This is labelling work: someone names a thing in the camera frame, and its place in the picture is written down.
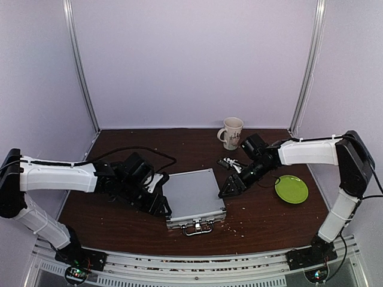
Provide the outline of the aluminium poker chip case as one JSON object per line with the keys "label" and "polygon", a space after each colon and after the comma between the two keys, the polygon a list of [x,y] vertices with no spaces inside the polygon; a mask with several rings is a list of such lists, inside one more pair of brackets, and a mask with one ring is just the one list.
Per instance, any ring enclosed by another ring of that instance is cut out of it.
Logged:
{"label": "aluminium poker chip case", "polygon": [[168,230],[180,229],[185,236],[210,233],[214,224],[226,219],[213,169],[174,173],[163,186],[172,213],[166,217]]}

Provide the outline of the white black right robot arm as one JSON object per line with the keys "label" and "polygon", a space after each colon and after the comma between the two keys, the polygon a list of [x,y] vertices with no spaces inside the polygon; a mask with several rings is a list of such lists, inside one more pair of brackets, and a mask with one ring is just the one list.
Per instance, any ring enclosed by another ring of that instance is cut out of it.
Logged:
{"label": "white black right robot arm", "polygon": [[287,252],[291,269],[336,259],[334,241],[352,221],[375,173],[375,162],[359,134],[349,130],[327,138],[288,138],[266,143],[257,133],[247,137],[241,148],[251,163],[230,175],[219,197],[238,196],[265,174],[282,166],[332,166],[338,170],[336,201],[308,247]]}

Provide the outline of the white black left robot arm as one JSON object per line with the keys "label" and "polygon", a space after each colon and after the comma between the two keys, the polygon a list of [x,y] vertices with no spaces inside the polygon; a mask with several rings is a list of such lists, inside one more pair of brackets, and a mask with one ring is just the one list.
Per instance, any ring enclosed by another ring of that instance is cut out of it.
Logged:
{"label": "white black left robot arm", "polygon": [[83,162],[44,161],[22,156],[13,148],[1,166],[1,217],[21,222],[46,239],[64,261],[79,266],[87,255],[75,231],[59,223],[27,195],[30,190],[71,190],[109,194],[150,215],[170,216],[162,187],[169,181],[163,170],[137,152],[124,161],[101,158]]}

